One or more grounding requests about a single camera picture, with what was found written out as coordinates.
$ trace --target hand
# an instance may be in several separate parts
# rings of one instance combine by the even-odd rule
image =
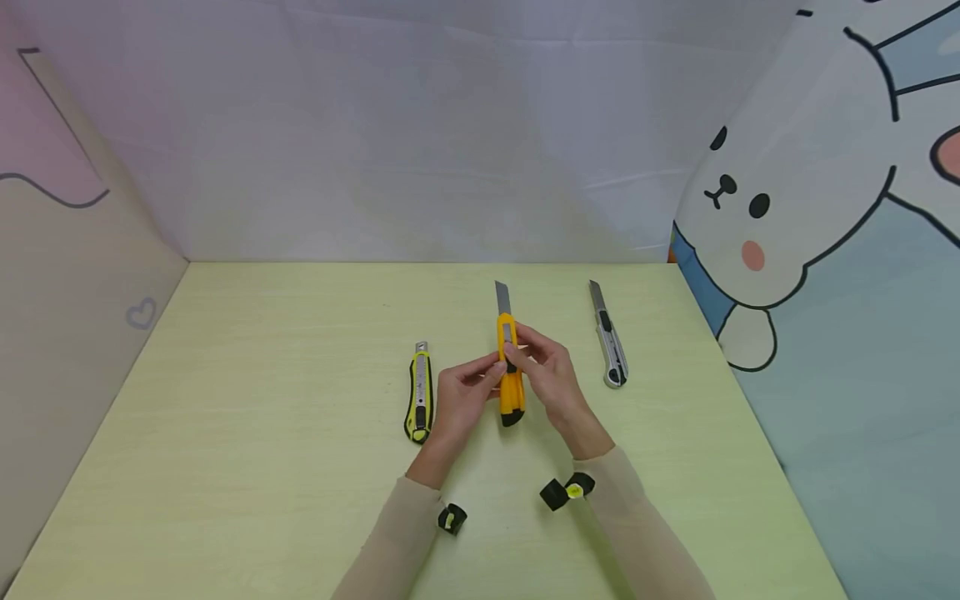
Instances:
[[[491,352],[463,365],[444,369],[437,378],[437,417],[430,437],[407,470],[407,478],[439,490],[490,398],[499,397],[505,362]]]
[[[527,347],[504,344],[503,351],[526,373],[546,408],[547,418],[564,438],[573,458],[586,460],[609,452],[613,439],[587,405],[566,348],[521,323],[516,324],[516,336]]]

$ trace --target knife handle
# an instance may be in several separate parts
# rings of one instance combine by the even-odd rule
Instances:
[[[516,346],[516,322],[513,315],[501,313],[496,319],[496,347],[500,352],[500,360],[507,363],[507,372],[500,379],[500,421],[504,427],[510,427],[523,417],[527,404],[523,397],[523,375],[503,353],[503,343],[506,340],[504,329],[510,332],[511,343]]]
[[[603,347],[603,356],[607,361],[607,370],[603,381],[609,388],[622,388],[627,383],[627,358],[623,355],[620,346],[620,336],[613,328],[613,321],[605,309],[597,311],[597,335],[600,336],[600,346]]]
[[[407,406],[407,418],[403,421],[403,432],[414,444],[423,444],[430,436],[432,426],[433,373],[430,369],[430,353],[418,345],[410,361],[410,404]]]

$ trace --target beige sleeve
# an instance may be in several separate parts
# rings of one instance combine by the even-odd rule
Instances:
[[[373,531],[331,600],[406,598],[440,529],[437,517],[443,509],[440,492],[406,477],[397,479]]]
[[[574,461],[573,468],[596,483],[587,502],[637,598],[713,598],[700,567],[650,503],[622,449],[615,447],[599,458]]]

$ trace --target bunny face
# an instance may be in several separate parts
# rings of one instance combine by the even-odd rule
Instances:
[[[893,177],[883,72],[867,48],[836,34],[788,38],[684,192],[677,229],[740,304],[789,298]]]

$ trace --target heart outline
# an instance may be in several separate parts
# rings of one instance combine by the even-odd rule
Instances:
[[[147,296],[139,304],[127,309],[127,324],[134,329],[146,331],[154,324],[156,317],[156,300]]]

